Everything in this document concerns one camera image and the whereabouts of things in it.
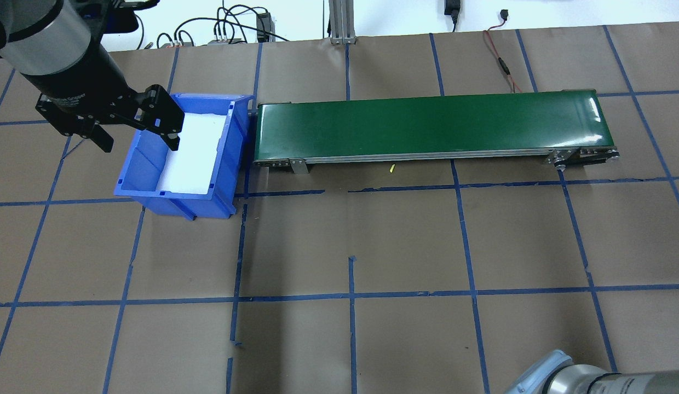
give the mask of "black power supply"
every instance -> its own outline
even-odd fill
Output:
[[[276,33],[274,30],[274,21],[272,20],[271,13],[259,14],[259,18],[257,18],[257,29],[269,33]],[[257,42],[273,42],[274,40],[276,39],[267,33],[257,32]]]
[[[445,0],[444,1],[444,15],[452,15],[452,22],[454,22],[454,29],[457,27],[457,20],[459,19],[459,11],[462,10],[462,0]]]

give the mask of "cable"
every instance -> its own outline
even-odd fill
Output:
[[[135,18],[137,18],[137,20],[140,21],[140,30],[141,30],[140,31],[140,43],[137,45],[137,48],[135,48],[137,50],[137,49],[140,49],[140,47],[142,46],[142,42],[145,40],[145,23],[142,22],[142,19],[140,18],[139,15],[137,15],[136,13],[134,13],[134,15],[135,15]]]
[[[505,73],[505,78],[507,80],[509,80],[510,82],[512,82],[512,84],[513,84],[511,92],[514,93],[515,88],[516,88],[517,90],[519,90],[520,93],[522,93],[522,89],[520,89],[520,87],[517,85],[517,82],[515,82],[515,77],[513,77],[512,74],[510,74],[510,69],[508,69],[508,65],[505,64],[505,60],[503,60],[502,57],[500,57],[500,54],[498,53],[497,48],[495,48],[495,43],[493,42],[493,38],[490,37],[490,30],[491,29],[497,29],[498,27],[502,27],[503,25],[505,25],[505,22],[507,22],[507,20],[508,20],[508,11],[507,10],[500,10],[500,18],[503,18],[503,22],[500,23],[500,25],[491,26],[487,30],[483,30],[483,33],[485,34],[485,37],[488,38],[488,40],[490,42],[490,47],[493,48],[493,52],[495,54],[495,57],[498,58],[498,63],[500,64],[500,68]]]
[[[257,28],[251,27],[251,26],[241,25],[241,24],[235,23],[235,22],[230,22],[229,20],[224,21],[224,20],[219,20],[219,19],[217,19],[217,18],[208,18],[208,17],[203,17],[203,16],[198,17],[198,18],[191,18],[191,19],[189,19],[189,20],[185,20],[185,21],[182,22],[179,26],[177,26],[177,28],[174,30],[174,32],[175,32],[175,33],[179,32],[179,29],[181,29],[184,25],[186,25],[187,23],[190,23],[190,22],[194,22],[195,20],[215,20],[216,22],[217,22],[217,21],[226,22],[226,23],[229,23],[230,25],[235,25],[235,26],[239,26],[239,27],[245,27],[245,29],[254,30],[255,32],[262,32],[262,33],[265,33],[265,34],[270,35],[270,36],[272,36],[272,37],[277,37],[278,39],[284,40],[285,42],[288,41],[286,38],[281,37],[280,35],[274,34],[274,33],[272,33],[272,32],[267,32],[267,31],[265,31],[265,30],[257,29]]]
[[[237,7],[244,8],[245,10],[242,11],[241,13],[237,13],[237,14],[233,13],[232,10],[234,10]],[[269,12],[267,10],[267,8],[264,8],[264,7],[248,7],[247,5],[244,5],[244,4],[236,4],[236,5],[233,5],[232,7],[228,8],[227,12],[225,13],[225,17],[227,18],[227,15],[232,15],[232,17],[235,18],[235,21],[237,23],[240,23],[240,21],[237,19],[237,15],[242,15],[246,12],[252,12],[256,15],[257,20],[259,20],[259,22],[262,24],[262,30],[266,31],[267,26],[264,24],[264,19],[262,19],[262,15],[259,15],[259,13],[257,12],[257,10],[255,10],[255,8],[263,8],[264,10],[266,10],[266,12]],[[247,37],[245,37],[244,30],[242,30],[242,37],[244,37],[244,41],[247,42]]]
[[[169,43],[171,43],[172,47],[174,46],[174,40],[171,39],[171,36],[167,33],[159,33],[157,36],[157,48],[159,48],[159,39],[162,38],[162,36],[165,36],[169,38]]]
[[[222,19],[220,19],[220,10],[225,11],[225,16]],[[230,13],[230,10],[232,10],[232,8],[219,7],[217,9],[216,13],[215,13],[215,16],[217,17],[217,19],[222,20],[224,22],[223,25],[222,25],[222,33],[225,36],[227,35],[227,32],[225,31],[225,22],[227,22],[227,15],[231,15],[235,19],[235,22],[237,22],[238,24],[240,23],[240,20],[237,19],[237,16],[232,15],[232,13]],[[220,22],[215,23],[215,25],[218,26],[218,32],[220,32]],[[245,35],[245,31],[242,30],[242,29],[240,29],[240,31],[242,32],[242,40],[244,40],[244,42],[247,42],[247,35]],[[232,27],[232,37],[230,38],[228,43],[232,43],[233,38],[235,38],[235,27],[234,26]]]
[[[184,38],[181,37],[181,33],[186,33],[186,35],[189,36],[191,46],[196,47],[196,44],[194,44],[194,38],[191,37],[191,34],[189,34],[189,32],[187,32],[186,30],[179,30],[179,41],[181,42],[181,45],[184,45]]]

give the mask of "red wire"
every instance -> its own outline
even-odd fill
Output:
[[[495,57],[500,57],[500,55],[498,54],[498,50],[495,49],[495,44],[493,43],[493,38],[490,37],[490,32],[488,32],[488,30],[483,30],[483,32],[485,33],[486,37],[488,37],[488,40],[490,41],[490,46],[493,47],[493,50],[495,52]]]
[[[503,25],[505,25],[505,22],[506,21],[504,20],[502,23],[500,23],[500,25],[488,27],[488,30],[495,29],[497,27],[502,27]],[[495,43],[493,43],[493,38],[490,37],[490,32],[488,30],[483,30],[483,32],[485,33],[485,37],[488,37],[490,47],[492,47],[493,52],[495,52],[495,57],[500,58],[500,54],[498,53],[498,50],[495,48]],[[515,78],[512,75],[507,75],[507,78],[510,79],[513,85],[515,85],[515,87],[517,88],[517,90],[519,90],[519,92],[522,93],[522,89],[520,89],[520,87],[517,85],[517,82],[515,82]]]
[[[503,27],[503,25],[505,25],[505,22],[507,22],[507,21],[504,20],[502,23],[500,23],[500,25],[495,25],[495,26],[488,27],[488,30],[490,30],[490,29],[495,29],[496,27]]]

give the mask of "blue plastic bin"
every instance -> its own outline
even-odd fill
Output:
[[[159,215],[184,216],[189,220],[196,217],[227,219],[235,213],[232,199],[242,147],[249,139],[247,107],[252,96],[175,93],[172,98],[185,113],[227,115],[217,145],[215,167],[210,174],[209,192],[185,194],[157,190],[169,148],[159,135],[137,130],[113,193],[132,197]]]

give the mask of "blue tape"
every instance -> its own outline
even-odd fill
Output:
[[[171,92],[171,86],[174,83],[174,74],[176,72],[176,63],[179,60],[179,47],[174,49],[174,61],[171,63],[171,73],[169,74],[169,83],[166,86],[166,91]]]
[[[632,95],[629,92],[620,92],[620,93],[597,93],[597,97],[628,97]]]
[[[532,83],[532,90],[534,92],[539,92],[539,88],[537,88],[537,81],[534,80],[534,72],[532,72],[532,65],[530,65],[530,58],[527,57],[527,50],[525,49],[525,42],[522,40],[522,35],[520,34],[520,30],[517,29],[515,30],[515,34],[517,35],[517,41],[520,42],[520,50],[522,50],[522,57],[525,58],[525,67],[527,67],[527,74],[530,75],[530,82]]]
[[[357,393],[356,383],[356,312],[354,307],[354,263],[356,257],[349,257],[349,349],[352,362],[352,394]]]
[[[352,99],[352,95],[350,94],[350,87],[349,87],[349,44],[346,43],[344,45],[344,80],[347,83],[346,89],[347,89],[347,101]]]
[[[9,74],[9,78],[6,80],[6,85],[4,85],[4,90],[2,90],[2,92],[1,92],[0,108],[1,108],[1,104],[4,102],[4,98],[6,97],[6,93],[9,91],[9,86],[11,85],[11,80],[14,79],[14,74],[16,74],[16,69],[11,70],[11,74]]]
[[[226,304],[234,301],[234,297],[129,299],[126,305]]]
[[[459,174],[454,160],[451,160],[452,177],[454,177],[454,186],[457,192],[457,210],[459,210],[459,225],[462,230],[462,240],[464,242],[464,255],[467,260],[467,272],[469,274],[469,291],[471,296],[471,306],[473,309],[473,324],[475,325],[475,339],[478,346],[478,358],[480,359],[480,373],[483,379],[483,391],[485,394],[490,394],[490,382],[488,380],[488,368],[485,363],[485,349],[483,347],[483,334],[480,329],[480,314],[478,312],[478,293],[475,286],[475,279],[473,277],[473,265],[471,263],[469,234],[467,232],[467,222],[464,216],[464,205],[462,202],[462,192],[459,186]]]
[[[234,341],[237,336],[237,309],[240,297],[240,285],[242,282],[242,259],[245,251],[245,227],[247,223],[247,204],[242,206],[242,222],[240,224],[240,240],[237,247],[237,269],[235,271],[235,290],[233,297],[236,300],[232,304],[232,318],[230,319],[230,341]]]
[[[35,307],[35,306],[104,306],[104,305],[119,305],[118,299],[97,299],[97,300],[82,300],[82,301],[24,301],[18,302],[16,305],[19,308]]]
[[[119,199],[85,199],[85,200],[53,200],[50,205],[71,205],[71,204],[106,204],[107,202],[133,202],[133,199],[124,197]],[[26,207],[31,205],[46,205],[47,201],[15,201],[0,202],[0,207]]]
[[[596,286],[598,292],[636,292],[648,290],[679,290],[679,283],[668,283],[659,285],[618,285],[618,286]]]
[[[230,394],[232,389],[232,357],[227,358],[227,371],[225,372],[225,394]]]
[[[435,292],[362,292],[355,293],[355,298],[410,298],[410,297],[462,297],[470,296],[470,290],[440,290]]]
[[[0,207],[26,207],[31,205],[45,205],[47,201],[16,201],[16,202],[0,202]]]
[[[566,178],[562,171],[558,172],[559,180],[561,181],[561,188],[563,190],[564,199],[566,200],[566,205],[568,207],[568,214],[571,217],[571,225],[573,226],[574,233],[576,235],[576,242],[578,243],[578,251],[580,252],[580,259],[583,261],[583,269],[585,270],[585,277],[588,279],[588,287],[590,287],[590,294],[592,295],[592,303],[595,306],[595,314],[597,315],[597,322],[600,324],[600,332],[602,333],[602,341],[605,343],[605,351],[607,352],[607,358],[609,360],[610,368],[613,372],[617,371],[617,363],[614,359],[614,354],[612,352],[612,345],[609,342],[609,337],[607,335],[607,327],[605,325],[605,319],[602,317],[602,309],[600,308],[600,301],[597,299],[597,292],[595,292],[595,282],[592,280],[592,274],[588,267],[588,255],[585,253],[585,246],[583,246],[583,237],[580,235],[580,227],[578,227],[578,220],[576,218],[576,213],[573,209],[573,202],[571,202],[571,195],[568,192],[568,187],[566,185]]]
[[[84,200],[55,200],[50,201],[50,205],[74,205],[74,204],[115,204],[115,202],[134,202],[129,197],[113,199],[84,199]]]
[[[668,182],[667,177],[657,177],[657,178],[621,178],[621,179],[581,179],[569,181],[567,184],[610,184],[610,183],[637,183],[637,182]]]
[[[442,83],[442,69],[439,67],[439,57],[437,56],[437,45],[434,43],[434,34],[429,34],[429,42],[432,45],[432,56],[434,57],[434,67],[437,69],[437,82],[439,83],[439,95],[444,95],[444,83]]]
[[[72,138],[69,137],[65,141],[64,148],[62,149],[62,155],[64,155],[64,153],[67,152],[67,149],[70,146],[70,140],[71,139]],[[55,171],[55,177],[52,180],[50,192],[48,194],[47,201],[45,202],[45,207],[42,210],[42,216],[40,217],[40,222],[37,225],[37,230],[35,230],[35,237],[33,238],[33,242],[32,242],[32,245],[31,245],[31,251],[28,253],[28,257],[26,259],[26,265],[24,266],[24,271],[21,274],[21,280],[19,280],[19,286],[16,289],[16,295],[14,296],[14,301],[11,304],[11,310],[9,311],[9,316],[6,319],[6,325],[4,325],[4,331],[1,334],[0,358],[1,358],[1,353],[4,350],[4,344],[6,344],[6,338],[9,335],[9,329],[11,329],[11,323],[13,322],[13,319],[14,319],[16,307],[18,306],[19,299],[21,298],[21,292],[24,289],[24,284],[26,284],[26,278],[27,278],[27,275],[28,275],[28,270],[31,268],[32,258],[35,254],[35,247],[37,247],[37,242],[40,238],[40,233],[42,232],[42,227],[45,224],[45,218],[47,217],[47,211],[50,207],[50,200],[52,199],[52,195],[55,193],[55,188],[57,186],[57,179],[59,179],[59,177],[60,177],[60,172],[62,171],[62,165],[63,164],[64,164],[63,160],[60,160],[59,164],[57,164],[57,170]]]
[[[278,195],[309,195],[309,194],[322,194],[325,190],[290,190],[289,192],[259,192],[250,193],[248,197],[274,197]],[[235,197],[244,197],[244,194],[235,194]]]
[[[679,95],[679,90],[657,90],[652,92],[634,92],[637,96]]]
[[[362,190],[349,190],[348,193],[407,192],[408,190],[443,190],[443,189],[454,189],[454,185],[437,184],[429,186],[367,187]]]
[[[349,299],[347,293],[329,293],[329,294],[304,294],[292,296],[256,296],[256,297],[240,297],[240,302],[288,302],[288,301],[311,301],[319,299]]]
[[[14,125],[44,125],[49,123],[47,120],[19,120],[15,122],[0,122],[0,126],[14,126]]]
[[[557,293],[582,293],[582,292],[637,292],[649,290],[679,290],[679,283],[652,284],[652,285],[612,285],[590,287],[535,287],[520,289],[477,289],[478,295],[513,295],[513,294],[557,294]],[[438,290],[416,292],[355,292],[357,298],[410,298],[410,297],[467,297],[470,290]],[[261,296],[239,297],[240,302],[293,302],[314,301],[322,299],[349,299],[349,293],[328,294],[304,294],[292,296]],[[234,297],[204,297],[204,298],[180,298],[180,299],[129,299],[126,305],[171,305],[171,304],[226,304],[235,302]],[[79,300],[79,301],[29,301],[18,302],[16,307],[42,307],[42,306],[103,306],[119,305],[117,299],[103,300]],[[0,302],[0,308],[11,307],[12,302]]]
[[[111,341],[111,350],[108,355],[108,364],[106,366],[106,376],[103,380],[102,394],[107,394],[108,386],[111,381],[111,372],[113,370],[113,361],[116,356],[116,347],[118,346],[118,339],[120,337],[120,327],[123,323],[123,314],[125,312],[126,301],[128,300],[128,291],[130,289],[130,281],[133,276],[133,262],[137,255],[137,247],[140,244],[140,233],[142,232],[142,223],[145,221],[145,208],[142,207],[140,211],[140,218],[137,220],[137,229],[135,231],[135,239],[133,240],[133,250],[130,255],[130,262],[128,264],[128,272],[125,277],[125,284],[123,285],[123,294],[121,296],[118,308],[118,317],[116,318],[116,327],[113,331],[113,340]]]
[[[525,187],[525,186],[551,186],[558,185],[558,181],[534,181],[534,182],[503,182],[503,183],[471,183],[460,185],[460,189],[469,189],[471,187]]]
[[[254,99],[252,99],[252,109],[257,108],[257,95],[259,94],[259,70],[262,68],[262,45],[259,43],[257,47],[257,65],[254,70]]]
[[[624,82],[627,84],[627,88],[629,89],[629,93],[632,95],[632,100],[634,101],[634,105],[637,108],[637,112],[639,113],[639,117],[642,119],[642,123],[644,124],[644,129],[646,129],[648,139],[650,139],[653,149],[655,150],[655,154],[658,156],[658,160],[660,161],[661,166],[663,167],[663,171],[665,172],[666,177],[668,178],[668,182],[670,182],[670,188],[673,190],[673,194],[675,195],[675,200],[678,202],[678,207],[679,207],[679,190],[678,187],[675,185],[675,181],[673,180],[673,176],[670,173],[670,168],[668,168],[668,165],[665,162],[665,159],[663,159],[663,154],[660,152],[660,148],[658,147],[658,143],[655,141],[655,137],[653,137],[653,132],[651,130],[651,127],[648,125],[648,121],[646,119],[646,116],[644,115],[644,111],[642,110],[642,107],[639,103],[639,99],[637,98],[636,93],[634,92],[634,88],[632,88],[632,82],[629,79],[629,75],[627,75],[627,71],[624,69],[624,65],[622,64],[622,60],[619,57],[619,53],[617,52],[617,48],[614,46],[614,42],[612,42],[612,36],[609,33],[609,30],[607,29],[607,26],[602,26],[602,29],[605,31],[605,37],[607,37],[607,43],[609,43],[610,49],[612,49],[612,53],[614,54],[614,59],[617,60],[617,65],[619,66],[620,72],[622,72],[622,77],[624,77]]]
[[[478,290],[478,295],[558,294],[558,293],[583,293],[589,291],[590,287],[540,287],[536,289]]]

